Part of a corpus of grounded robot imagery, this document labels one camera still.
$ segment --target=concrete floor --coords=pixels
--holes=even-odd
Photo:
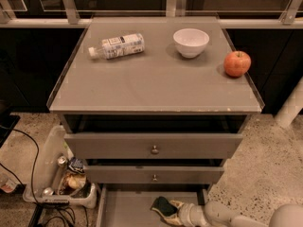
[[[60,120],[51,113],[18,113],[15,129],[29,133],[40,148]],[[268,224],[282,204],[303,204],[303,115],[288,129],[282,129],[270,114],[254,115],[248,122],[238,150],[225,164],[225,173],[209,192],[209,199]],[[0,148],[0,162],[23,183],[30,182],[35,145],[24,135],[13,132]],[[0,193],[0,226],[28,226],[35,205],[24,202],[21,194]],[[86,226],[82,207],[73,207],[76,226]],[[95,226],[97,208],[88,210],[88,226]],[[46,223],[58,213],[43,211]],[[47,226],[63,226],[53,219]]]

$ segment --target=apple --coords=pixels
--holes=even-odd
[[[252,61],[247,53],[237,50],[227,54],[223,65],[227,75],[239,78],[248,71],[251,63]]]

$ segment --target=drawer handle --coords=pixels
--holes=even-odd
[[[151,149],[151,154],[153,155],[157,155],[159,154],[159,150],[157,149],[157,146],[153,146]]]
[[[153,182],[158,182],[157,175],[154,174],[154,175],[152,176],[152,181],[153,181]]]

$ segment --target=cable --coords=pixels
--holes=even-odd
[[[0,125],[0,128],[2,129],[5,129],[5,130],[8,130],[8,131],[17,131],[17,132],[20,132],[22,133],[23,135],[25,135],[26,137],[28,137],[30,140],[33,141],[33,143],[35,144],[36,148],[37,148],[37,153],[36,153],[36,156],[35,156],[35,159],[34,159],[34,163],[33,163],[33,166],[32,166],[32,171],[31,171],[31,193],[32,193],[32,196],[35,200],[34,203],[36,203],[37,205],[40,205],[41,207],[43,208],[46,208],[46,209],[56,209],[59,214],[61,215],[61,217],[59,216],[56,216],[56,217],[53,217],[53,218],[50,218],[47,223],[45,224],[45,226],[49,223],[50,220],[54,219],[54,218],[59,218],[62,220],[63,222],[63,225],[65,225],[65,221],[67,222],[68,226],[69,227],[72,227],[72,226],[75,226],[76,224],[76,217],[75,217],[75,212],[72,208],[70,207],[66,207],[66,208],[62,208],[61,206],[57,206],[57,205],[49,205],[49,204],[45,204],[45,203],[40,203],[38,202],[35,194],[34,194],[34,188],[33,188],[33,182],[34,182],[34,170],[35,170],[35,167],[36,167],[36,162],[37,162],[37,158],[38,158],[38,155],[39,155],[39,146],[38,146],[38,143],[35,141],[35,139],[33,137],[31,137],[28,133],[24,132],[24,131],[20,131],[20,130],[16,130],[16,129],[10,129],[10,128],[7,128],[7,127],[4,127],[2,125]],[[20,184],[25,187],[21,181],[19,180],[19,178],[10,170],[8,170],[6,167],[4,167],[1,163],[0,165],[5,169],[7,170],[8,172],[10,172],[19,182]],[[88,216],[87,216],[87,211],[86,211],[86,208],[84,206],[82,206],[84,208],[84,211],[85,211],[85,216],[86,216],[86,226],[88,226]],[[71,218],[72,222],[70,220],[68,220],[61,211],[64,211],[65,213],[68,214],[68,216]]]
[[[72,213],[73,213],[73,216],[66,209],[70,209],[72,211]],[[75,212],[74,212],[74,210],[72,210],[70,207],[67,207],[65,209],[64,208],[56,208],[56,210],[65,219],[65,221],[68,223],[68,226],[74,226],[75,225],[76,218],[75,218]],[[61,211],[64,211],[65,213],[67,213],[69,215],[69,217],[72,220],[72,223],[62,214]]]
[[[54,219],[54,218],[59,218],[60,220],[62,220],[64,227],[66,226],[66,225],[65,225],[65,222],[64,222],[64,219],[63,219],[62,217],[60,217],[60,216],[55,216],[55,217],[50,218],[50,219],[47,221],[47,223],[45,224],[45,227],[46,227],[47,224],[48,224],[52,219]]]
[[[33,143],[35,144],[36,148],[37,148],[37,153],[36,153],[36,156],[35,156],[35,159],[34,159],[34,163],[33,163],[33,166],[32,166],[32,170],[31,170],[31,193],[32,193],[32,196],[34,198],[34,200],[36,201],[37,204],[40,204],[38,202],[38,200],[36,199],[36,196],[34,194],[34,187],[33,187],[33,179],[34,179],[34,170],[35,170],[35,166],[36,166],[36,162],[37,162],[37,158],[38,158],[38,155],[39,155],[39,146],[37,144],[37,142],[34,140],[33,137],[31,137],[28,133],[24,132],[24,131],[20,131],[20,130],[16,130],[16,129],[11,129],[11,128],[7,128],[7,127],[4,127],[2,125],[0,125],[0,128],[4,129],[4,130],[8,130],[8,131],[17,131],[17,132],[20,132],[22,133],[23,135],[25,135],[26,137],[28,137],[29,139],[31,139],[33,141]]]

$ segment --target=gray tabletop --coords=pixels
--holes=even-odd
[[[172,35],[181,28],[204,30],[205,52],[183,58]],[[87,49],[102,39],[142,33],[143,53],[90,60]],[[231,51],[214,17],[95,18],[56,94],[57,114],[253,114],[261,107],[246,77],[223,70]]]

